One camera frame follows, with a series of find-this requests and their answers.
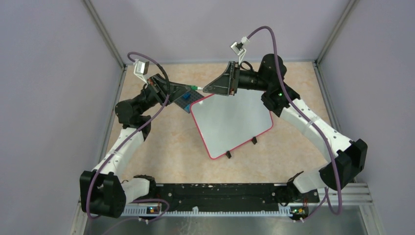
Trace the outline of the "green whiteboard marker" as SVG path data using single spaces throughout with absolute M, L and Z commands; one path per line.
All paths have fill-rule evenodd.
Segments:
M 192 90 L 203 90 L 204 89 L 204 87 L 199 87 L 199 86 L 194 86 L 194 85 L 191 85 L 191 86 L 189 86 Z

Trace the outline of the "pink framed whiteboard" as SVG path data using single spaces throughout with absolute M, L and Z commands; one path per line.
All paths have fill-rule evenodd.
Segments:
M 190 105 L 190 113 L 211 159 L 272 129 L 272 114 L 261 101 L 262 91 L 241 90 L 236 95 L 208 95 Z

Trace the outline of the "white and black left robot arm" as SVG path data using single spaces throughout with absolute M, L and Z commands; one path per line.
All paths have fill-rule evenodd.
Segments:
M 157 189 L 153 177 L 140 175 L 124 183 L 120 176 L 151 131 L 151 122 L 156 115 L 144 113 L 157 104 L 162 110 L 189 91 L 190 85 L 167 82 L 156 74 L 148 78 L 137 96 L 116 104 L 115 114 L 122 125 L 118 139 L 102 161 L 93 170 L 84 171 L 79 178 L 83 212 L 91 218 L 119 218 L 126 204 L 138 198 L 144 202 L 155 200 Z

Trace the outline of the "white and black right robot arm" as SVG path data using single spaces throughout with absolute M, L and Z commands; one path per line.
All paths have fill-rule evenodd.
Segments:
M 300 95 L 284 82 L 287 72 L 280 56 L 266 54 L 259 69 L 244 70 L 230 61 L 225 71 L 203 88 L 203 92 L 235 95 L 240 89 L 261 91 L 263 105 L 298 129 L 326 158 L 327 164 L 300 172 L 288 181 L 287 196 L 301 201 L 318 188 L 341 191 L 364 169 L 368 145 L 352 140 L 314 113 Z

